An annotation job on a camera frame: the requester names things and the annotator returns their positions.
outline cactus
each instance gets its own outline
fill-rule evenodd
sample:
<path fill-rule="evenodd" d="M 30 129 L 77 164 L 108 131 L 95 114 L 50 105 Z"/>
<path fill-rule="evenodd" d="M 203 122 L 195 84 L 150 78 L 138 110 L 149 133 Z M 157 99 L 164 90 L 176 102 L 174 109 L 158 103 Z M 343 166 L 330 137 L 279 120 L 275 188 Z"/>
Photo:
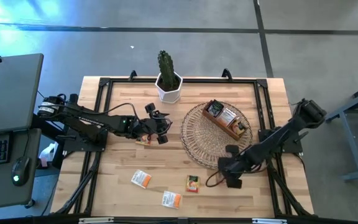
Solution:
<path fill-rule="evenodd" d="M 173 72 L 173 62 L 171 56 L 164 50 L 158 55 L 158 64 L 162 77 L 162 87 L 164 91 L 172 91 L 178 88 L 178 80 Z"/>

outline potted cactus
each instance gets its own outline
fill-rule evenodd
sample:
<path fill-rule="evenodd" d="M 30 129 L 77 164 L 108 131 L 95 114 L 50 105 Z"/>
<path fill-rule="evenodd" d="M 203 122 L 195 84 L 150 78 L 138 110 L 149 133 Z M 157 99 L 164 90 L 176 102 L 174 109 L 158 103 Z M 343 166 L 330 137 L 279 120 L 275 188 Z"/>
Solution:
<path fill-rule="evenodd" d="M 176 103 L 180 98 L 181 84 L 183 79 L 173 71 L 171 56 L 166 51 L 160 51 L 158 55 L 160 74 L 155 86 L 163 103 Z"/>

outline black metal frame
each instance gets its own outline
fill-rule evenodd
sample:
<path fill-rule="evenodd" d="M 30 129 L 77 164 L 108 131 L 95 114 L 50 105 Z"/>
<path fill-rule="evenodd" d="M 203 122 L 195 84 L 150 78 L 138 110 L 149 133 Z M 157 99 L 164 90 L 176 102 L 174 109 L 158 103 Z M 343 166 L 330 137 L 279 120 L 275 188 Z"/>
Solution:
<path fill-rule="evenodd" d="M 275 127 L 275 122 L 274 122 L 274 117 L 273 117 L 273 110 L 272 110 L 272 105 L 271 105 L 271 102 L 270 102 L 269 90 L 268 90 L 268 85 L 267 85 L 267 79 L 265 79 L 265 78 L 233 79 L 230 71 L 228 69 L 226 69 L 226 68 L 223 70 L 223 73 L 222 73 L 221 77 L 227 78 L 227 79 L 221 79 L 221 78 L 220 79 L 213 79 L 213 78 L 183 78 L 183 82 L 184 83 L 236 83 L 236 84 L 243 83 L 243 84 L 251 84 L 251 85 L 253 85 L 254 91 L 255 91 L 255 100 L 256 100 L 256 105 L 257 105 L 260 129 L 265 130 L 266 125 L 265 125 L 265 120 L 264 120 L 264 111 L 263 111 L 262 100 L 261 100 L 260 92 L 259 92 L 260 87 L 262 87 L 263 93 L 264 93 L 264 98 L 265 98 L 265 101 L 266 101 L 267 115 L 268 115 L 270 129 L 273 129 Z M 136 71 L 132 71 L 132 73 L 131 73 L 129 78 L 100 78 L 99 87 L 98 87 L 98 94 L 96 95 L 96 102 L 95 102 L 94 110 L 99 111 L 100 102 L 101 102 L 101 98 L 102 98 L 102 92 L 103 92 L 104 87 L 108 88 L 107 89 L 107 95 L 106 95 L 106 101 L 104 103 L 104 110 L 106 111 L 106 110 L 109 109 L 110 100 L 111 100 L 111 93 L 112 93 L 112 87 L 113 87 L 114 83 L 155 83 L 156 80 L 157 80 L 157 77 L 155 77 L 155 78 L 139 78 L 137 76 L 137 74 L 136 74 Z M 89 163 L 90 163 L 90 157 L 91 157 L 91 152 L 85 152 L 85 157 L 84 157 L 84 163 L 83 163 L 83 167 L 82 167 L 82 171 L 81 171 L 80 182 L 83 180 L 83 178 L 87 174 L 88 166 L 89 166 Z M 285 183 L 285 174 L 284 174 L 284 170 L 283 170 L 282 158 L 281 158 L 281 155 L 279 153 L 276 154 L 276 160 L 277 160 L 278 175 L 283 179 L 283 181 Z M 275 217 L 276 217 L 277 215 L 282 215 L 283 213 L 281 212 L 280 207 L 279 207 L 277 191 L 276 191 L 276 188 L 275 188 L 275 181 L 274 181 L 272 175 L 273 174 L 268 170 L 270 193 L 272 195 L 273 210 L 274 210 L 274 214 L 275 214 Z M 90 188 L 89 188 L 88 200 L 87 200 L 87 203 L 86 203 L 86 208 L 84 210 L 84 213 L 87 214 L 87 215 L 90 215 L 91 211 L 92 211 L 93 199 L 94 199 L 94 191 L 95 191 L 95 188 L 96 188 L 96 179 L 97 179 L 97 173 L 92 178 L 91 185 L 90 185 Z M 284 203 L 284 205 L 285 205 L 285 214 L 291 215 L 290 203 L 289 203 L 289 201 L 288 201 L 288 199 L 286 198 L 285 195 L 283 197 L 284 197 L 284 202 L 285 202 Z M 80 196 L 78 197 L 78 200 L 75 203 L 74 213 L 80 213 L 82 198 L 83 198 L 83 193 L 81 192 Z M 241 220 L 249 221 L 249 218 L 247 218 L 247 219 L 240 218 L 240 219 L 237 219 L 237 220 L 238 221 L 241 221 Z"/>

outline wicker basket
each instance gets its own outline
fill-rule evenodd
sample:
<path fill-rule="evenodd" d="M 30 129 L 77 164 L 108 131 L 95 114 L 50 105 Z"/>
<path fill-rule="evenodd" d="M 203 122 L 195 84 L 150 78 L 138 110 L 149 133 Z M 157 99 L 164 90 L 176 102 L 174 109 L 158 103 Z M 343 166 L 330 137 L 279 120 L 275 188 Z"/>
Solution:
<path fill-rule="evenodd" d="M 246 127 L 246 132 L 236 141 L 220 127 L 202 115 L 208 102 L 191 109 L 183 119 L 180 134 L 183 147 L 188 155 L 198 164 L 217 169 L 219 157 L 230 157 L 225 151 L 228 144 L 235 144 L 244 149 L 252 144 L 252 131 L 247 118 L 234 106 L 221 102 L 227 109 L 235 112 Z"/>

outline woven basket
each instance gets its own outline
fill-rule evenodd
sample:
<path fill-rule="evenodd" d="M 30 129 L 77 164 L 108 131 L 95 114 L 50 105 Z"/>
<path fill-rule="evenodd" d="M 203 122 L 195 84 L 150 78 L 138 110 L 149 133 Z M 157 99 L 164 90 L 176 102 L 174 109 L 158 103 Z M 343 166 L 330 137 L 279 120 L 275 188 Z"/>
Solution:
<path fill-rule="evenodd" d="M 219 157 L 230 157 L 225 151 L 228 144 L 238 145 L 240 150 L 252 144 L 252 131 L 247 118 L 234 106 L 221 102 L 227 109 L 239 116 L 246 127 L 246 132 L 236 141 L 220 127 L 202 115 L 207 103 L 202 103 L 191 109 L 183 119 L 180 128 L 181 141 L 187 154 L 198 164 L 211 168 L 218 168 Z"/>

